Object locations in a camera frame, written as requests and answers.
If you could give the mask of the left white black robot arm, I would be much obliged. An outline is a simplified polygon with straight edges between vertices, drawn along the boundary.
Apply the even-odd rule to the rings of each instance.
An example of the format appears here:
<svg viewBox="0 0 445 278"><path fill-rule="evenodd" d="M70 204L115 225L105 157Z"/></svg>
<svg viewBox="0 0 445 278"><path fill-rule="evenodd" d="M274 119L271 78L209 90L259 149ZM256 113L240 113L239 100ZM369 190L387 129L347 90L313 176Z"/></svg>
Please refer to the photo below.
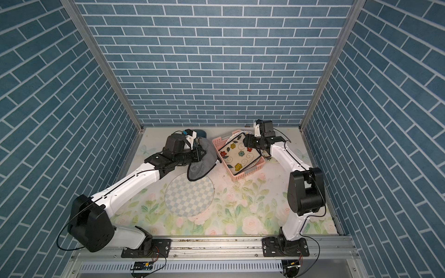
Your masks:
<svg viewBox="0 0 445 278"><path fill-rule="evenodd" d="M71 205L70 220L65 230L92 253L121 247L136 257L153 255L153 236L148 231L139 226L114 225L111 218L127 201L175 168L188 166L192 169L206 158L212 159L211 167L218 161L205 131L187 129L172 133L162 151L146 158L128 176L92 196L77 197Z"/></svg>

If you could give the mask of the round blue checkered plate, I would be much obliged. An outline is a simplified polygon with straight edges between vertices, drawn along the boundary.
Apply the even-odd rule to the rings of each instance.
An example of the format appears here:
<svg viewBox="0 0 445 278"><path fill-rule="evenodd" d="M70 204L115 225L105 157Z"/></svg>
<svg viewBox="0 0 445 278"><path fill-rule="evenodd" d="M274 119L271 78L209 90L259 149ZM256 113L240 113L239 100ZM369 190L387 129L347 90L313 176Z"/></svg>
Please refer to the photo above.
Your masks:
<svg viewBox="0 0 445 278"><path fill-rule="evenodd" d="M165 205L179 217L193 217L203 213L214 198L214 185L208 177L189 181L187 174L177 176L167 186Z"/></svg>

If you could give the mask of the grey green cleaning cloth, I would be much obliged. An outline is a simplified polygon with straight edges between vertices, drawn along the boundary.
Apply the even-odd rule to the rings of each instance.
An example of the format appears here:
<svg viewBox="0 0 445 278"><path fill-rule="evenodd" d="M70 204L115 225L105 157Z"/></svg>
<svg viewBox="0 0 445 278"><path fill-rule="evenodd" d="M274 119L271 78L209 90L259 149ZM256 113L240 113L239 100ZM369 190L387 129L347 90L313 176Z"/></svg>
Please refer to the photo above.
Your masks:
<svg viewBox="0 0 445 278"><path fill-rule="evenodd" d="M220 160L211 140L198 137L196 141L199 142L206 151L206 155L200 162L189 165L187 170L187 178L189 181L198 181L207 176Z"/></svg>

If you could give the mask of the square flower pattern plate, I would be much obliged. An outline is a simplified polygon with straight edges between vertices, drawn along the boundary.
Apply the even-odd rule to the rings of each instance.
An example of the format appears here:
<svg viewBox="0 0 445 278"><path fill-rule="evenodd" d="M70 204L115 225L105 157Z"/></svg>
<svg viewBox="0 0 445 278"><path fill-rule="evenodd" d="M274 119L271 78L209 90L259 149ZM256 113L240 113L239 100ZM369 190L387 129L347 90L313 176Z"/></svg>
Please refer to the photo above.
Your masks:
<svg viewBox="0 0 445 278"><path fill-rule="evenodd" d="M241 134L238 138L231 141L230 146L223 147L223 144L217 148L222 160L233 176L237 176L250 166L254 166L261 158L258 150L244 146L244 138L245 134Z"/></svg>

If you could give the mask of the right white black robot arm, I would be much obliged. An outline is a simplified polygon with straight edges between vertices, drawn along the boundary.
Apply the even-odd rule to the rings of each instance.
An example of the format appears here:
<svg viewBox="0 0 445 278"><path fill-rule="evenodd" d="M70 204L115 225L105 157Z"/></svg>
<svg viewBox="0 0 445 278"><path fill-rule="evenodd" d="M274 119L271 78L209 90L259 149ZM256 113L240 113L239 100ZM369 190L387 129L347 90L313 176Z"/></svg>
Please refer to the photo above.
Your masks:
<svg viewBox="0 0 445 278"><path fill-rule="evenodd" d="M326 210L323 171L304 163L288 146L288 140L277 136L272 121L257 120L254 134L243 140L246 147L265 151L289 173L287 202L291 209L285 224L276 237L264 239L265 256L308 256L307 241L303 230L310 218L319 210Z"/></svg>

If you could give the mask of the round colourful doodle plate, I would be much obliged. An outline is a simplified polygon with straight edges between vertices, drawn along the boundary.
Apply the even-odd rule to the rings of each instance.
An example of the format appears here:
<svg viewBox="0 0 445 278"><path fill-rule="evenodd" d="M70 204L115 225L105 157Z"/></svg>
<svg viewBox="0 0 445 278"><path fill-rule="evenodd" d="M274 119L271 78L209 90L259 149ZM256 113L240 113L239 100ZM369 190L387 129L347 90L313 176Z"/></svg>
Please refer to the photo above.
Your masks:
<svg viewBox="0 0 445 278"><path fill-rule="evenodd" d="M231 141L232 141L233 139L238 138L241 134L248 135L248 134L253 134L253 132L251 132L251 131L247 131L247 130L236 130L236 131L234 131L233 134L227 139L227 141L224 143L223 147L230 146L230 145L231 145Z"/></svg>

